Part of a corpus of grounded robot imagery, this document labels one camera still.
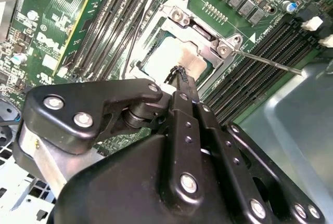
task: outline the bolt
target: bolt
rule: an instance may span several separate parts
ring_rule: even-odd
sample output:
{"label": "bolt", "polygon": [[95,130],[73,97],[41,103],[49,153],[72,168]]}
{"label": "bolt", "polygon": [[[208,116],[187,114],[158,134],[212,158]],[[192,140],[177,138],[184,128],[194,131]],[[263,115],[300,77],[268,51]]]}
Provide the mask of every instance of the bolt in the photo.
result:
{"label": "bolt", "polygon": [[158,88],[156,87],[156,85],[149,84],[148,87],[149,87],[149,89],[151,89],[152,91],[155,91],[155,92],[158,91]]}
{"label": "bolt", "polygon": [[297,213],[303,218],[305,219],[306,218],[306,213],[303,209],[303,207],[299,204],[295,204],[295,209],[297,211]]}
{"label": "bolt", "polygon": [[232,125],[232,126],[231,126],[231,129],[232,129],[234,132],[239,133],[239,129],[238,129],[235,125]]}
{"label": "bolt", "polygon": [[187,101],[187,96],[186,96],[184,93],[181,93],[181,94],[180,94],[180,97],[181,97],[182,99],[184,99],[185,101]]}
{"label": "bolt", "polygon": [[63,107],[63,101],[57,97],[47,97],[44,99],[43,103],[51,110],[59,110]]}
{"label": "bolt", "polygon": [[210,109],[208,106],[203,105],[202,107],[203,107],[204,111],[210,112]]}
{"label": "bolt", "polygon": [[183,19],[183,17],[184,17],[184,14],[179,9],[174,10],[171,14],[171,18],[176,22],[180,22]]}
{"label": "bolt", "polygon": [[260,204],[260,202],[258,202],[255,199],[252,199],[250,201],[250,204],[251,204],[251,208],[252,208],[253,212],[255,213],[255,215],[257,215],[260,219],[264,219],[266,217],[265,209]]}
{"label": "bolt", "polygon": [[88,128],[93,124],[93,118],[87,113],[80,112],[74,116],[74,122],[83,128]]}
{"label": "bolt", "polygon": [[181,185],[188,193],[194,193],[197,191],[197,183],[195,179],[188,174],[182,174]]}
{"label": "bolt", "polygon": [[314,208],[314,206],[309,205],[309,211],[314,218],[319,219],[321,216],[319,215],[318,211]]}

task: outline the ram slot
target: ram slot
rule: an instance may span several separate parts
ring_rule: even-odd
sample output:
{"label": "ram slot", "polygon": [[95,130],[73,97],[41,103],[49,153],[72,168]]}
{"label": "ram slot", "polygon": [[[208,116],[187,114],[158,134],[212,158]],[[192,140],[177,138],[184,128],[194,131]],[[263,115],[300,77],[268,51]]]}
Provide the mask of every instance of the ram slot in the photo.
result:
{"label": "ram slot", "polygon": [[82,40],[80,49],[75,53],[73,59],[70,61],[76,67],[79,67],[83,62],[85,62],[86,51],[89,50],[91,48],[91,46],[95,43],[96,36],[98,35],[101,28],[105,24],[108,12],[114,7],[116,1],[118,1],[118,0],[104,0],[103,1],[101,10],[98,13],[98,15],[96,16],[94,22],[89,27],[89,30],[88,30],[85,38]]}
{"label": "ram slot", "polygon": [[[283,49],[279,48],[268,48],[265,49],[265,58],[274,60],[275,62],[281,62],[282,59],[277,58],[277,54],[281,51],[284,50],[287,45],[295,38],[295,35],[293,35],[293,32],[288,32],[288,34],[283,35],[282,38],[280,38],[275,46],[283,46]],[[216,112],[216,114],[219,113],[218,108],[221,110],[223,109],[223,106],[227,103],[229,103],[234,97],[237,96],[240,91],[245,88],[251,81],[260,74],[260,72],[267,67],[267,64],[263,64],[261,62],[255,61],[255,65],[252,69],[249,69],[247,71],[247,76],[244,76],[240,81],[237,81],[236,83],[233,84],[232,87],[228,89],[228,94],[224,95],[221,100],[218,100],[215,102],[214,105],[212,105],[212,110]]]}
{"label": "ram slot", "polygon": [[111,37],[108,39],[106,47],[103,49],[101,55],[101,59],[99,59],[93,66],[92,66],[92,73],[96,76],[95,79],[99,79],[99,75],[103,73],[103,67],[107,67],[107,65],[103,64],[105,63],[108,54],[114,47],[116,41],[121,41],[123,39],[124,35],[130,29],[133,22],[137,20],[137,18],[140,16],[140,12],[144,8],[145,0],[132,0],[130,3],[129,8],[126,10],[123,18],[121,21],[118,22],[117,27],[110,35]]}
{"label": "ram slot", "polygon": [[[289,65],[296,65],[300,62],[305,56],[307,56],[312,51],[311,46],[305,46],[304,49],[300,50],[298,57],[293,60]],[[276,70],[274,74],[272,74],[269,83],[265,84],[265,86],[261,87],[254,95],[251,95],[247,102],[241,102],[237,106],[235,106],[231,111],[225,112],[225,114],[221,114],[218,116],[218,121],[221,125],[224,125],[232,120],[234,120],[237,116],[239,116],[246,108],[251,106],[257,98],[260,98],[265,94],[265,92],[273,86],[279,79],[281,79],[287,72],[282,70]]]}
{"label": "ram slot", "polygon": [[[254,53],[256,55],[262,56],[264,58],[271,59],[269,54],[266,54],[266,52],[270,49],[270,47],[272,47],[273,44],[281,45],[282,43],[285,43],[285,41],[289,40],[292,33],[287,30],[288,30],[288,27],[285,26],[280,31],[277,31],[276,34],[278,34],[278,37],[272,39],[271,41],[267,41],[263,46],[260,46],[256,50],[254,50]],[[221,106],[220,101],[222,98],[223,99],[228,98],[228,96],[226,96],[225,94],[233,93],[233,90],[232,90],[233,86],[243,85],[244,83],[246,83],[246,81],[250,80],[253,77],[253,75],[256,74],[264,66],[263,63],[254,61],[254,60],[250,60],[247,63],[248,63],[248,65],[245,67],[245,69],[243,71],[239,71],[237,73],[238,77],[236,77],[236,79],[231,80],[224,88],[222,88],[223,97],[221,97],[219,94],[216,94],[212,98],[212,103],[210,103],[209,105],[212,107],[213,111],[216,110],[216,107]]]}
{"label": "ram slot", "polygon": [[[272,29],[263,41],[261,41],[251,52],[254,55],[261,55],[263,48],[271,46],[278,36],[283,35],[289,29],[285,22],[280,22],[274,29]],[[244,73],[255,63],[254,60],[243,58],[241,63],[229,74],[225,80],[205,99],[209,105],[218,100],[228,89],[230,83],[239,80],[243,77]]]}
{"label": "ram slot", "polygon": [[129,5],[130,0],[117,0],[115,5],[109,11],[107,19],[100,31],[97,34],[97,37],[94,39],[94,42],[91,48],[86,50],[86,57],[84,62],[79,66],[81,69],[80,75],[87,73],[90,70],[92,62],[96,57],[96,53],[104,41],[108,38],[108,33],[112,30],[115,24],[115,20],[121,18],[121,13]]}

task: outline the dimm slot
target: dimm slot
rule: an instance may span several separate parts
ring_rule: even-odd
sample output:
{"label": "dimm slot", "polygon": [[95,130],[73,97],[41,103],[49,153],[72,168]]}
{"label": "dimm slot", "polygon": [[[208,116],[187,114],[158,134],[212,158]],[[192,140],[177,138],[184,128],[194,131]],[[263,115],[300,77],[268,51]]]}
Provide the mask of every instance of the dimm slot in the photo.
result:
{"label": "dimm slot", "polygon": [[75,53],[73,60],[71,61],[76,66],[80,66],[80,64],[84,61],[83,54],[86,49],[89,49],[93,44],[92,38],[95,38],[98,31],[101,28],[101,25],[105,22],[105,18],[107,16],[107,12],[114,6],[116,0],[104,0],[103,4],[101,5],[101,10],[97,14],[94,22],[91,24],[86,36],[82,40],[80,49]]}
{"label": "dimm slot", "polygon": [[[293,50],[293,47],[298,48],[298,45],[302,42],[301,39],[297,40],[296,43],[292,43],[292,46],[288,46],[290,44],[290,41],[295,38],[295,35],[289,35],[287,38],[283,38],[282,41],[280,40],[277,42],[276,45],[278,46],[285,46],[285,48],[289,48],[285,50],[286,54],[289,54],[288,50]],[[278,48],[272,48],[270,52],[268,53],[268,57],[270,57],[270,60],[275,60],[276,62],[283,63],[286,60],[288,60],[288,55],[281,55],[280,49]],[[263,76],[267,75],[266,71],[273,71],[276,68],[274,67],[268,67],[267,64],[258,64],[259,66],[256,68],[256,70],[251,70],[251,73],[249,74],[249,79],[240,86],[240,88],[234,88],[234,90],[229,90],[229,96],[223,97],[223,101],[218,104],[218,108],[214,109],[214,112],[216,114],[219,114],[223,109],[225,109],[225,106],[229,104],[236,96],[242,97],[244,95],[243,91],[250,90],[253,85],[256,85],[261,79],[263,79]]]}
{"label": "dimm slot", "polygon": [[81,72],[80,75],[83,75],[84,73],[89,71],[89,67],[91,66],[91,62],[93,61],[96,50],[102,45],[103,38],[106,37],[108,31],[111,29],[112,21],[114,20],[115,14],[119,14],[123,11],[124,7],[128,6],[128,0],[117,0],[115,5],[112,7],[111,11],[109,11],[107,15],[107,20],[103,24],[102,28],[97,34],[97,37],[94,39],[94,43],[91,48],[86,50],[86,58],[84,62],[80,65]]}
{"label": "dimm slot", "polygon": [[101,58],[93,65],[93,67],[92,67],[93,74],[95,74],[95,75],[102,74],[102,72],[100,71],[102,64],[105,62],[106,57],[110,53],[118,36],[121,36],[121,33],[123,33],[124,28],[126,27],[127,24],[128,24],[127,28],[130,27],[131,23],[128,23],[128,21],[130,21],[131,18],[132,18],[132,22],[133,22],[137,19],[137,17],[139,17],[139,14],[140,14],[139,12],[141,11],[141,9],[144,6],[144,3],[140,4],[141,1],[142,0],[132,0],[130,2],[130,6],[126,10],[126,12],[123,16],[123,19],[118,22],[118,25],[117,25],[116,29],[113,31],[113,33],[111,34],[111,38],[109,38],[109,41],[108,41],[106,47],[103,49],[102,53],[100,54]]}
{"label": "dimm slot", "polygon": [[[285,29],[286,28],[282,28],[281,29],[281,31],[277,31],[277,34],[281,34],[282,32],[284,32],[285,31]],[[284,37],[288,37],[290,35],[290,33],[287,33],[286,35],[278,35],[278,36],[284,36]],[[262,54],[264,53],[264,52],[266,52],[268,49],[269,49],[269,47],[271,47],[272,46],[272,42],[274,42],[274,43],[276,43],[276,42],[278,42],[278,43],[280,43],[280,41],[283,41],[284,39],[282,38],[276,38],[276,39],[274,39],[273,41],[271,41],[271,43],[267,43],[267,45],[268,46],[266,46],[266,48],[265,49],[263,49],[263,48],[259,48],[259,50],[257,50],[257,51],[255,51],[255,54],[256,55],[259,55],[259,56],[262,56]],[[229,80],[229,83],[228,84],[226,84],[227,85],[227,88],[221,88],[221,90],[223,90],[223,96],[224,96],[224,94],[225,93],[227,93],[227,92],[229,92],[230,91],[230,88],[235,84],[235,83],[237,83],[237,84],[243,84],[246,80],[248,80],[249,79],[249,77],[252,77],[253,76],[253,73],[254,72],[257,72],[260,68],[262,68],[263,67],[263,63],[260,63],[260,62],[257,62],[257,61],[254,61],[254,60],[251,60],[251,61],[249,61],[249,63],[251,63],[251,65],[249,65],[249,66],[253,66],[254,65],[254,67],[246,67],[246,69],[244,70],[244,71],[239,71],[239,73],[238,73],[238,77],[236,78],[236,79],[234,79],[234,80]],[[219,102],[219,99],[221,99],[222,97],[219,95],[219,93],[217,93],[217,94],[215,94],[215,96],[213,97],[213,99],[212,99],[212,101],[213,101],[213,103],[208,103],[211,107],[212,107],[212,110],[214,111],[214,110],[216,110],[216,107],[215,107],[215,105],[217,105],[218,104],[218,102]]]}
{"label": "dimm slot", "polygon": [[[292,48],[291,52],[298,48],[298,53],[293,56],[291,59],[289,59],[289,63],[287,65],[296,65],[298,62],[300,62],[307,54],[310,53],[312,50],[312,47],[305,46],[302,49],[299,49],[300,47]],[[244,109],[246,109],[248,106],[253,104],[253,102],[256,100],[256,98],[261,97],[265,92],[266,89],[271,87],[273,84],[275,84],[279,79],[281,79],[285,74],[287,74],[286,71],[275,69],[273,73],[271,73],[265,80],[263,80],[257,87],[255,87],[252,91],[248,93],[248,96],[246,98],[240,98],[239,101],[237,101],[235,104],[233,104],[232,107],[229,107],[228,109],[225,109],[222,113],[220,113],[217,118],[220,124],[225,124],[228,121],[232,121],[234,117],[236,117],[238,114],[240,114]]]}

